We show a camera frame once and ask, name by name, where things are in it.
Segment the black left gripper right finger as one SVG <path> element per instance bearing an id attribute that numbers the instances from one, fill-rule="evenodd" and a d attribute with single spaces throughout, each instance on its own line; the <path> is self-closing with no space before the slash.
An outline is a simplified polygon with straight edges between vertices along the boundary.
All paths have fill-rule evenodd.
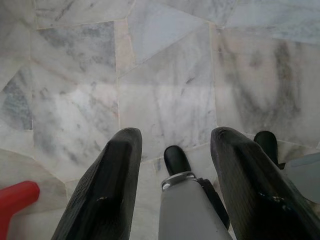
<path id="1" fill-rule="evenodd" d="M 320 238 L 320 219 L 256 142 L 218 127 L 211 132 L 210 152 L 238 240 Z"/>

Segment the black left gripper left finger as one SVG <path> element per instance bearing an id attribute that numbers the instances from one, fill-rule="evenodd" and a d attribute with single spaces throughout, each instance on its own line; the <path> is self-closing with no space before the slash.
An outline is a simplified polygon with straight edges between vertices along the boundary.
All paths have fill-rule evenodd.
<path id="1" fill-rule="evenodd" d="M 128 240 L 135 207 L 142 134 L 118 131 L 78 181 L 54 240 Z"/>

